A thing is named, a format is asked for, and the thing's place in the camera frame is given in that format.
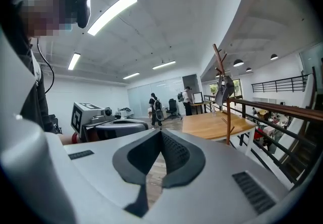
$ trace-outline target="computer monitor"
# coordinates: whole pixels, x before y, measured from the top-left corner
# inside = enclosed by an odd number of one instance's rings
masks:
[[[202,103],[203,102],[203,96],[202,92],[193,93],[194,103]]]

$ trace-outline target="red object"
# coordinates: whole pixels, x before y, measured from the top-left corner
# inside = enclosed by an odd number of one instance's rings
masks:
[[[77,144],[77,133],[72,135],[72,144]]]
[[[259,140],[261,137],[263,137],[263,135],[261,135],[260,133],[258,133],[258,132],[254,132],[254,136],[253,136],[253,139],[254,140]]]

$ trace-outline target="wooden coat rack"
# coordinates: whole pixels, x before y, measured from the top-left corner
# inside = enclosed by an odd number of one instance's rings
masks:
[[[224,70],[224,67],[223,67],[223,61],[224,59],[226,58],[227,54],[224,55],[224,57],[221,59],[220,57],[220,52],[221,50],[219,51],[218,48],[217,48],[217,45],[216,44],[213,44],[213,48],[214,48],[214,51],[216,52],[216,56],[217,56],[217,60],[219,62],[219,69],[216,68],[216,70],[219,72],[220,75],[223,75],[225,76],[226,75],[226,72]],[[222,118],[222,120],[227,124],[227,139],[226,139],[226,144],[229,145],[229,142],[230,142],[230,134],[232,133],[233,129],[234,129],[234,126],[232,127],[231,129],[231,113],[230,113],[230,99],[227,98],[227,120],[225,120],[224,118]]]

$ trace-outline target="backpack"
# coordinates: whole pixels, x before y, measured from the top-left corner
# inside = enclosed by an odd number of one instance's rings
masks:
[[[157,110],[161,110],[162,109],[162,103],[157,99],[157,100],[155,100],[155,102],[154,102],[154,104],[153,104],[153,109],[155,110],[155,111],[157,111]]]
[[[178,99],[178,102],[184,101],[183,93],[182,92],[180,92],[180,93],[177,94],[177,99]]]

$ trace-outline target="wooden table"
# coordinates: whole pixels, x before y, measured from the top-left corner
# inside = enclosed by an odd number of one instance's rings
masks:
[[[196,104],[191,104],[191,106],[199,106],[201,108],[201,114],[203,113],[203,109],[202,106],[204,106],[204,113],[206,113],[206,105],[207,104],[211,104],[212,101],[208,100],[208,101],[204,101],[202,103],[196,103]]]
[[[268,113],[267,110],[264,110],[264,109],[259,110],[260,118],[263,119],[264,118],[264,115],[267,114],[267,113]]]
[[[185,116],[182,132],[208,140],[225,140],[227,137],[227,124],[222,120],[222,118],[227,120],[227,115],[222,111]],[[247,155],[251,150],[256,124],[231,113],[231,128],[233,126],[234,129],[230,136],[237,136],[249,132],[248,145],[245,152]]]

